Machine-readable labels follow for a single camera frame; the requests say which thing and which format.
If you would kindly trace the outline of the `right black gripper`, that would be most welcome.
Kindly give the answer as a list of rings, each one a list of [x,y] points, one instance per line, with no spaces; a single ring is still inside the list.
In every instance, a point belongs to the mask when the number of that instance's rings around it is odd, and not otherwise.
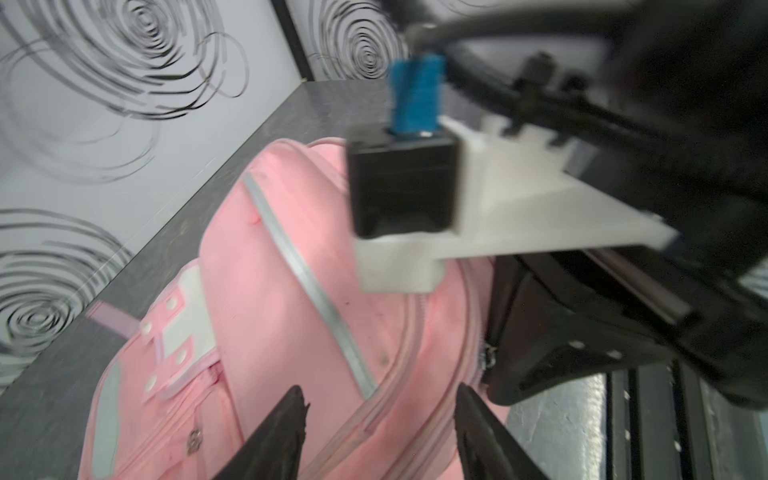
[[[766,299],[645,247],[496,257],[485,340],[496,405],[675,353],[731,403],[767,407]]]

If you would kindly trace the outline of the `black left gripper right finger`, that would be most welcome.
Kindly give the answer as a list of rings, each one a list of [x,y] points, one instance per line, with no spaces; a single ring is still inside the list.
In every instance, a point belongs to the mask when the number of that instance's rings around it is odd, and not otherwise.
[[[454,420],[465,479],[548,479],[478,393],[464,383],[457,388]]]

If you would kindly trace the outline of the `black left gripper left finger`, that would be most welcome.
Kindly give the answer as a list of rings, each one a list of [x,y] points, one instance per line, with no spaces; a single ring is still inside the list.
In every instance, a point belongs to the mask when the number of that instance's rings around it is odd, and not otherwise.
[[[214,480],[296,480],[309,404],[290,387]]]

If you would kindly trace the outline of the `pink student backpack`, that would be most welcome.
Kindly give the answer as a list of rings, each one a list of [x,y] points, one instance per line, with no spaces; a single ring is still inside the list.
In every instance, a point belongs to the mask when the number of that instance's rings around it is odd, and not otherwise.
[[[195,259],[94,394],[83,479],[211,479],[292,387],[302,479],[459,479],[454,408],[477,386],[493,263],[451,261],[431,294],[362,291],[345,146],[278,140],[245,168]]]

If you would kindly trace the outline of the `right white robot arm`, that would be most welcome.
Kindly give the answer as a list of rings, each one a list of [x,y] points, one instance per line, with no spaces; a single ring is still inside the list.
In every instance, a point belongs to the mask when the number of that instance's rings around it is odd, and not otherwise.
[[[385,12],[418,50],[447,57],[452,85],[516,121],[596,147],[578,178],[659,214],[672,243],[506,255],[495,277],[490,399],[512,405],[594,373],[671,355],[735,405],[767,406],[767,302],[741,284],[767,257],[767,5],[643,1],[547,7],[441,24],[419,1]],[[613,110],[572,81],[508,83],[465,47],[482,35],[598,36]]]

